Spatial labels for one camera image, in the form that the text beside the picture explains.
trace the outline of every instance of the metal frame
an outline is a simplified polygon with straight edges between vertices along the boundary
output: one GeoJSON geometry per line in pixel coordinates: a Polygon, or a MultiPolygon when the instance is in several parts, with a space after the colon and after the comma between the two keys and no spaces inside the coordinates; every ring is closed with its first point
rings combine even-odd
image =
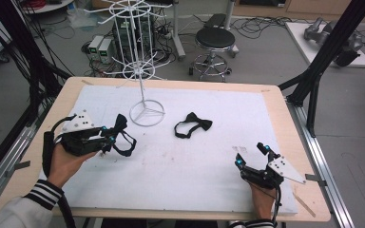
{"type": "Polygon", "coordinates": [[[315,138],[307,129],[307,114],[303,107],[295,106],[294,104],[288,104],[295,111],[298,119],[298,124],[304,134],[304,139],[307,142],[309,154],[313,159],[314,166],[319,174],[322,181],[327,183],[326,186],[322,186],[326,197],[330,202],[331,209],[335,213],[336,222],[339,227],[342,228],[354,228],[354,223],[349,215],[348,209],[346,208],[345,202],[337,189],[331,170],[328,167],[328,163],[325,160],[324,154],[322,153],[321,147],[318,144],[317,138],[315,138]]]}
{"type": "Polygon", "coordinates": [[[15,171],[15,164],[22,159],[25,150],[29,147],[29,144],[37,133],[37,121],[31,126],[23,128],[4,159],[0,162],[0,188],[10,179],[15,171]]]}
{"type": "Polygon", "coordinates": [[[304,99],[310,93],[307,129],[313,137],[316,136],[314,123],[317,110],[319,81],[321,80],[324,71],[341,52],[343,45],[364,17],[365,0],[351,1],[309,67],[297,77],[279,85],[280,90],[283,90],[298,84],[295,91],[287,97],[288,102],[293,103],[296,106],[302,106],[304,99]]]}

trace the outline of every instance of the striped sleeve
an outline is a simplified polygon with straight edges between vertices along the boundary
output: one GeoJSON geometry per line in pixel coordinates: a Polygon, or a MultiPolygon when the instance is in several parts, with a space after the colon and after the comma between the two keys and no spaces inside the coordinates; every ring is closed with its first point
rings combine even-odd
{"type": "Polygon", "coordinates": [[[246,228],[273,228],[274,224],[270,219],[259,219],[245,223],[246,228]]]}
{"type": "Polygon", "coordinates": [[[38,180],[25,198],[37,202],[50,211],[63,195],[64,191],[57,186],[46,180],[38,180]]]}

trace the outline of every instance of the black stool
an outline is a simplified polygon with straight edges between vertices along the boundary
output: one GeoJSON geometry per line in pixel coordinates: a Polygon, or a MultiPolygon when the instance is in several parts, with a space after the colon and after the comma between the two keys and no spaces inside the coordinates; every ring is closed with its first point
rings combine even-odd
{"type": "Polygon", "coordinates": [[[195,41],[200,48],[210,50],[210,52],[199,55],[192,62],[189,75],[193,75],[195,69],[201,74],[200,80],[203,75],[221,76],[222,81],[225,82],[224,74],[230,74],[232,69],[227,66],[226,60],[216,52],[232,49],[236,41],[234,35],[223,28],[203,28],[197,32],[195,41]]]}

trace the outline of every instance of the wooden table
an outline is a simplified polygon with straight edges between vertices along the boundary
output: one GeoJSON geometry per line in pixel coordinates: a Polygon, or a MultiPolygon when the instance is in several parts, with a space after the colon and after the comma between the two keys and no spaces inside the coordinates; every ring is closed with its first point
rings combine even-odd
{"type": "MultiPolygon", "coordinates": [[[[64,88],[52,106],[50,112],[39,128],[34,140],[25,153],[22,162],[30,161],[30,167],[17,170],[10,179],[0,197],[0,210],[6,202],[16,196],[24,196],[38,180],[42,168],[43,134],[69,114],[79,92],[85,85],[119,86],[124,80],[104,78],[73,77],[67,80],[64,88]]],[[[138,83],[128,83],[125,86],[139,86],[138,83]]],[[[181,88],[220,91],[240,91],[260,93],[268,109],[272,126],[275,130],[279,150],[301,174],[314,174],[305,150],[300,141],[295,124],[283,96],[274,85],[239,85],[223,83],[179,82],[179,81],[147,81],[145,87],[181,88]]],[[[293,194],[298,205],[298,213],[292,216],[278,216],[281,221],[327,221],[331,215],[322,196],[317,182],[307,181],[300,184],[290,181],[293,194]]],[[[54,208],[54,215],[60,215],[54,208]]],[[[148,219],[218,219],[218,220],[248,220],[254,219],[253,214],[237,212],[189,212],[189,211],[153,211],[153,210],[120,210],[100,208],[72,208],[77,217],[119,217],[119,218],[148,218],[148,219]]]]}

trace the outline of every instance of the black cloth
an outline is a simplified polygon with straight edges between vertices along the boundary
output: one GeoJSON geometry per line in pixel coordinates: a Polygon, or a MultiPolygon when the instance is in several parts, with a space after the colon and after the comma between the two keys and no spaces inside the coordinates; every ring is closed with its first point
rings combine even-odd
{"type": "Polygon", "coordinates": [[[207,131],[209,130],[209,128],[212,126],[212,122],[211,121],[208,121],[208,120],[202,120],[200,118],[197,117],[197,115],[195,115],[195,113],[191,112],[189,113],[186,118],[185,118],[185,121],[183,122],[179,122],[176,124],[176,126],[174,126],[174,132],[175,132],[175,135],[178,137],[178,138],[181,138],[181,139],[189,139],[191,138],[191,134],[192,132],[194,132],[196,129],[202,127],[203,130],[207,131]],[[196,122],[198,123],[197,125],[195,125],[194,127],[192,127],[189,131],[188,131],[188,134],[182,134],[182,133],[178,133],[177,132],[177,127],[180,125],[180,124],[184,124],[184,123],[191,123],[191,122],[196,122]]]}
{"type": "Polygon", "coordinates": [[[174,228],[218,228],[215,220],[176,220],[174,228]]]}
{"type": "Polygon", "coordinates": [[[146,219],[137,218],[104,218],[102,228],[146,228],[146,219]]]}

